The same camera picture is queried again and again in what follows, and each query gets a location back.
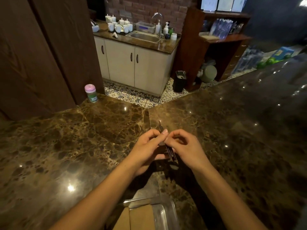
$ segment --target marble countertop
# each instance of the marble countertop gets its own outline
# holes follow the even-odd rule
[[[145,109],[108,96],[0,123],[0,226],[48,229],[161,120],[195,134],[210,162],[269,229],[293,229],[307,185],[307,59],[294,57]],[[182,229],[223,229],[182,161],[151,164],[121,200],[170,196]]]
[[[94,33],[94,36],[105,38],[132,46],[138,46],[149,50],[154,50],[157,52],[171,54],[176,46],[178,45],[180,39],[176,41],[170,39],[162,39],[159,43],[147,42],[137,38],[131,38],[125,35],[118,34],[118,38],[112,36],[113,32],[109,32],[108,24],[105,21],[97,20],[96,23],[99,25],[100,30]]]

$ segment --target white cabinet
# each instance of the white cabinet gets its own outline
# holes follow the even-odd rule
[[[134,86],[134,47],[105,40],[110,80]]]
[[[108,61],[106,58],[106,47],[104,43],[104,39],[94,37],[96,44],[96,51],[98,56],[98,61],[100,65],[101,76],[105,79],[110,79]]]
[[[161,96],[170,77],[175,50],[171,55],[135,48],[134,86],[155,96]]]

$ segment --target faucet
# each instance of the faucet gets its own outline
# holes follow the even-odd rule
[[[156,16],[156,15],[160,15],[161,16],[161,26],[160,26],[160,32],[159,32],[159,38],[161,38],[161,33],[162,33],[162,24],[163,24],[163,15],[162,14],[160,14],[160,13],[155,13],[153,16],[152,16],[152,18],[151,18],[151,21],[150,21],[150,23],[152,24],[152,19]]]

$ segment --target sink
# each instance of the sink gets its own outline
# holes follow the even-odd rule
[[[137,39],[144,40],[147,42],[153,42],[153,43],[158,43],[161,41],[161,38],[159,38],[159,36],[157,35],[148,34],[148,33],[140,32],[140,31],[133,31],[127,34],[126,36],[131,37],[131,38],[137,38]]]

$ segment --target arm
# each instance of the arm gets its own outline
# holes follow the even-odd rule
[[[172,131],[165,143],[192,169],[196,180],[216,207],[229,230],[265,230],[263,223],[212,166],[196,136],[182,130]]]
[[[133,178],[144,173],[153,160],[165,159],[154,150],[167,135],[166,129],[162,134],[152,129],[141,135],[130,154],[50,230],[100,229]]]

